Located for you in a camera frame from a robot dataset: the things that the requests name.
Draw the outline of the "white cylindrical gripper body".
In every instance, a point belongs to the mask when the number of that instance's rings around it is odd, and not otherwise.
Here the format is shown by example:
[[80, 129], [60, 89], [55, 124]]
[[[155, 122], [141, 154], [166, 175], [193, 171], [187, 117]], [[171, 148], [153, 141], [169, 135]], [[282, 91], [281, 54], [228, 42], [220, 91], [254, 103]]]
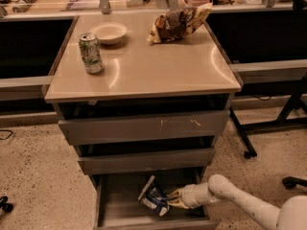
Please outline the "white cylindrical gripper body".
[[180, 203], [186, 209], [195, 209], [217, 201], [217, 198], [209, 190], [207, 183], [186, 185], [179, 194]]

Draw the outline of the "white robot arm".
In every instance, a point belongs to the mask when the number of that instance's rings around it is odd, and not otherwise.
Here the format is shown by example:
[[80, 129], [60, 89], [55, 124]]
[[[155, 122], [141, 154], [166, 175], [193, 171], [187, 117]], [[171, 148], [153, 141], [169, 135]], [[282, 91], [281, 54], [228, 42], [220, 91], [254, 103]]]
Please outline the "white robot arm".
[[177, 208], [195, 209], [202, 205], [230, 201], [265, 230], [307, 230], [307, 196], [289, 198], [280, 208], [250, 195], [220, 174], [207, 182], [188, 184], [167, 195], [168, 203]]

